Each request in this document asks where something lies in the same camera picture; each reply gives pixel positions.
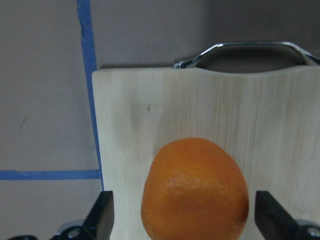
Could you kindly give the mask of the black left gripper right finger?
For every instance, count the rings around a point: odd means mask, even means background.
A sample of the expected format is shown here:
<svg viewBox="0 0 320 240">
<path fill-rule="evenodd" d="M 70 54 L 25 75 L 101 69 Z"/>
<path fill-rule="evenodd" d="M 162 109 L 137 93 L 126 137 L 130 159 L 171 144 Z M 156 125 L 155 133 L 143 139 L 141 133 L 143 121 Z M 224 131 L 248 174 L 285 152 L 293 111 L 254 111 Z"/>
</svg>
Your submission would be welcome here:
<svg viewBox="0 0 320 240">
<path fill-rule="evenodd" d="M 320 225 L 293 218 L 268 192 L 255 194 L 254 222 L 265 240 L 318 240 Z"/>
</svg>

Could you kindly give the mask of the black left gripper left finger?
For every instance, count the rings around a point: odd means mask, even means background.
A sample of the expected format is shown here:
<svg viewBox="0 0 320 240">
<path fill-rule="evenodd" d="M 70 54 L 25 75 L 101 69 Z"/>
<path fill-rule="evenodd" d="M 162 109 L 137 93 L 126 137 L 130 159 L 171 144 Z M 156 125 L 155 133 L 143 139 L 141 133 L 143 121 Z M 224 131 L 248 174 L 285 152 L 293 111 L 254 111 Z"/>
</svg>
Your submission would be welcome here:
<svg viewBox="0 0 320 240">
<path fill-rule="evenodd" d="M 82 225 L 68 227 L 58 240 L 109 240 L 114 227 L 112 191 L 102 191 Z"/>
</svg>

